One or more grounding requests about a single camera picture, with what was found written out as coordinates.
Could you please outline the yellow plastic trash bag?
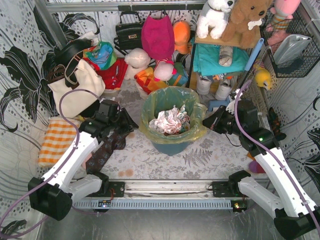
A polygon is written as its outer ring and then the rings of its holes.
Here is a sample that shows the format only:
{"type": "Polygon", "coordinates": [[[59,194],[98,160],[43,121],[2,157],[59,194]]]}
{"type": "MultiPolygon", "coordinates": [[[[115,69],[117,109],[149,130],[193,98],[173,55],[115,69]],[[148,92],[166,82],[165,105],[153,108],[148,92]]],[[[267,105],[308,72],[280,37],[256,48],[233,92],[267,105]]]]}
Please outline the yellow plastic trash bag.
{"type": "Polygon", "coordinates": [[[139,130],[156,144],[193,142],[207,133],[207,108],[190,88],[169,86],[149,94],[142,107],[139,130]]]}

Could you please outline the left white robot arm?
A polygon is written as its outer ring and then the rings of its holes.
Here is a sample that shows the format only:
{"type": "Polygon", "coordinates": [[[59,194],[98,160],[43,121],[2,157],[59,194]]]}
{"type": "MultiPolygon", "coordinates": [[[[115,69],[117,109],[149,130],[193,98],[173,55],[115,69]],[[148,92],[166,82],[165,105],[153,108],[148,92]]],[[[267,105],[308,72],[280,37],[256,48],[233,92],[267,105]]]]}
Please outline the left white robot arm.
{"type": "Polygon", "coordinates": [[[58,162],[41,178],[29,181],[31,208],[60,221],[87,196],[115,197],[101,169],[115,150],[125,148],[126,137],[137,128],[124,107],[103,100],[94,116],[76,129],[73,143],[58,162]]]}

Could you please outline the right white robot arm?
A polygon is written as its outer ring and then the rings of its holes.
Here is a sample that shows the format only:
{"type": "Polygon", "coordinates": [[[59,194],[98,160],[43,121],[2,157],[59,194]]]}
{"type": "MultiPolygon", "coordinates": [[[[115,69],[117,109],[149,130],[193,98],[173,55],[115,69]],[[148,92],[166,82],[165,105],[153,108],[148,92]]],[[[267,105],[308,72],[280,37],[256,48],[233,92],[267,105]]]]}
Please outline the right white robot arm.
{"type": "Polygon", "coordinates": [[[272,218],[280,235],[294,240],[320,228],[320,207],[308,196],[289,168],[273,133],[260,127],[258,109],[250,100],[240,100],[234,113],[221,105],[202,124],[212,131],[236,135],[241,146],[267,174],[277,194],[261,186],[245,170],[227,181],[212,183],[215,197],[248,197],[272,218]]]}

